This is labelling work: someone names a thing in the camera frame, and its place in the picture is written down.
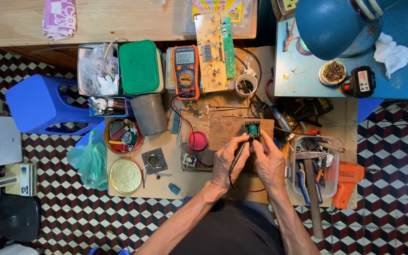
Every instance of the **digital multimeter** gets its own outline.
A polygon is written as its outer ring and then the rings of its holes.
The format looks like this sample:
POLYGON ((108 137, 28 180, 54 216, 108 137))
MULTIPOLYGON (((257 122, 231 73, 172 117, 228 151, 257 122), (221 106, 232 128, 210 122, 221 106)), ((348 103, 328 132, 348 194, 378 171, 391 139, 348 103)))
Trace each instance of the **digital multimeter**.
POLYGON ((199 57, 196 46, 180 46, 173 48, 174 76, 176 94, 195 88, 177 96, 179 100, 197 100, 200 97, 198 82, 199 57))

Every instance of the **multimeter display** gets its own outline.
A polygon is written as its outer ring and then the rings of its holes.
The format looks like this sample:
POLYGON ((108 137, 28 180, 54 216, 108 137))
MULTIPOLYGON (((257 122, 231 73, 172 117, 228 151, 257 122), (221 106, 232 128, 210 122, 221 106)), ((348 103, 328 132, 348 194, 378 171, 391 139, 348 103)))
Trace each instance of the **multimeter display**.
POLYGON ((184 52, 176 52, 175 54, 176 64, 191 64, 195 62, 195 52, 184 51, 184 52))

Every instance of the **towel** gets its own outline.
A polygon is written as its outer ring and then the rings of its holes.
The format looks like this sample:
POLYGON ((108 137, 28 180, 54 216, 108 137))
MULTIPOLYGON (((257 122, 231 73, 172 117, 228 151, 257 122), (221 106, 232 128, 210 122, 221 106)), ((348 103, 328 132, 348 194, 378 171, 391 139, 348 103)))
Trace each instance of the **towel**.
POLYGON ((391 78, 391 74, 403 68, 408 63, 408 48, 397 45, 393 38, 387 34, 380 33, 375 43, 376 50, 374 59, 377 62, 385 63, 387 69, 386 76, 391 78))
POLYGON ((77 29, 75 0, 45 0, 43 32, 49 40, 70 38, 77 29))

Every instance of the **green tape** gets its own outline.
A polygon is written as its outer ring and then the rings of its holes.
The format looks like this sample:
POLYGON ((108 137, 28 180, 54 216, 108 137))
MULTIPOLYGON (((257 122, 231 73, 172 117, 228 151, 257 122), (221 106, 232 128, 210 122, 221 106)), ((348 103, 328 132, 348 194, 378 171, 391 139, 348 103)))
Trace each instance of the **green tape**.
POLYGON ((254 135, 258 133, 258 126, 257 125, 248 125, 248 134, 254 135))

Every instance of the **green circuit board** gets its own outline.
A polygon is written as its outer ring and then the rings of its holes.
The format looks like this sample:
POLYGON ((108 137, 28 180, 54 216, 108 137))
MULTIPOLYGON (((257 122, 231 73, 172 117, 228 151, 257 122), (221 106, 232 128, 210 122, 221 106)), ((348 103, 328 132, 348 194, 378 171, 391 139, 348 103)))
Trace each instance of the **green circuit board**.
POLYGON ((234 43, 231 31, 231 18, 223 18, 221 34, 223 35, 224 58, 226 64, 226 78, 235 77, 234 43))

